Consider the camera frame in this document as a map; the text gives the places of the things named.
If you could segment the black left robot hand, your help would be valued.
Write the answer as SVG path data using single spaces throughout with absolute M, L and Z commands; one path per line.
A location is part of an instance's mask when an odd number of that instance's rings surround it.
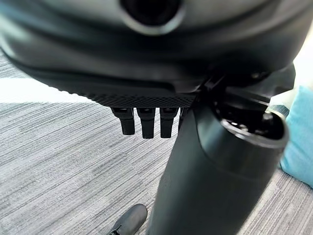
M 132 235 L 235 235 L 290 139 L 270 99 L 293 88 L 310 0 L 3 0 L 0 46 L 34 79 L 107 106 L 122 133 L 178 137 L 152 214 L 128 209 Z

